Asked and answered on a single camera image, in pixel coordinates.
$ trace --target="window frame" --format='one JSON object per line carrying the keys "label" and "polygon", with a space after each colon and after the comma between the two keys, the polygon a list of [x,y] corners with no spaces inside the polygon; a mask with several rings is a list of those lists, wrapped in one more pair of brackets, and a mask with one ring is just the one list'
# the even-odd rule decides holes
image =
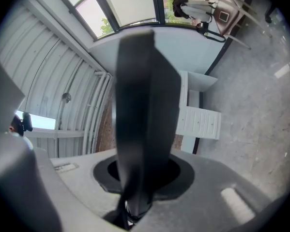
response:
{"label": "window frame", "polygon": [[113,33],[97,37],[95,35],[95,33],[93,32],[93,30],[89,27],[87,22],[83,19],[83,17],[80,15],[80,13],[76,9],[79,5],[81,5],[86,0],[79,0],[77,3],[75,3],[75,5],[72,5],[72,3],[69,0],[62,0],[62,1],[69,9],[69,12],[76,17],[76,19],[81,23],[81,25],[84,27],[84,29],[92,36],[94,42],[98,41],[100,39],[103,39],[105,37],[108,37],[110,35],[116,34],[124,29],[143,27],[143,26],[174,27],[174,28],[184,28],[184,29],[195,30],[195,27],[192,25],[165,22],[163,0],[153,0],[156,22],[140,23],[137,25],[127,25],[127,26],[122,26],[122,27],[119,26],[119,24],[115,18],[115,15],[113,14],[111,7],[109,6],[107,0],[96,0],[97,3],[99,4],[100,8],[102,9],[103,13],[105,14],[105,17],[108,20],[110,26],[113,29]]}

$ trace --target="white cabinet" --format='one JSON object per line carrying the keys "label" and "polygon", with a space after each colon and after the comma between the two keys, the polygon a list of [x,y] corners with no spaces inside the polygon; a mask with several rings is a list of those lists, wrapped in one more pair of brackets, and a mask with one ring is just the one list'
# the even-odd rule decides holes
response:
{"label": "white cabinet", "polygon": [[177,135],[219,139],[221,113],[197,107],[181,107]]}
{"label": "white cabinet", "polygon": [[182,78],[182,88],[176,134],[198,138],[219,139],[221,113],[188,106],[187,104],[188,90],[204,92],[217,79],[186,71],[179,71],[179,73]]}

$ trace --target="black hair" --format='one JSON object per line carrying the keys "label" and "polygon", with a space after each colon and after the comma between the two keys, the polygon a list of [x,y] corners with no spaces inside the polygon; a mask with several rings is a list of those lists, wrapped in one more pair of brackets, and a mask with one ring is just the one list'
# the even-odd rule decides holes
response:
{"label": "black hair", "polygon": [[15,132],[17,132],[20,136],[23,137],[24,135],[23,123],[17,115],[14,116],[13,121],[11,122],[11,125],[15,129]]}

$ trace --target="black lever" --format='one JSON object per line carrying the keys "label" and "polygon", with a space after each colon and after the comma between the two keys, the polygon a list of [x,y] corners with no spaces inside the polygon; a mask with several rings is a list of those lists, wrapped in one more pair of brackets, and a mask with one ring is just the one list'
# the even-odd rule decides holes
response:
{"label": "black lever", "polygon": [[115,84],[117,167],[122,198],[134,220],[150,208],[166,169],[180,87],[179,74],[154,47],[153,31],[121,39]]}

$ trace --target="concrete floor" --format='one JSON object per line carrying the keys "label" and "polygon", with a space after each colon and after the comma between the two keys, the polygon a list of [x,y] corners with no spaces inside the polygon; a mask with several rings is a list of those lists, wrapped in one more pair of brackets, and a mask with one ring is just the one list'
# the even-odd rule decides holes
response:
{"label": "concrete floor", "polygon": [[[268,0],[253,0],[262,24]],[[270,25],[273,38],[246,19],[210,76],[204,109],[222,113],[219,140],[201,139],[198,155],[218,160],[270,198],[290,183],[290,36],[283,21]]]}

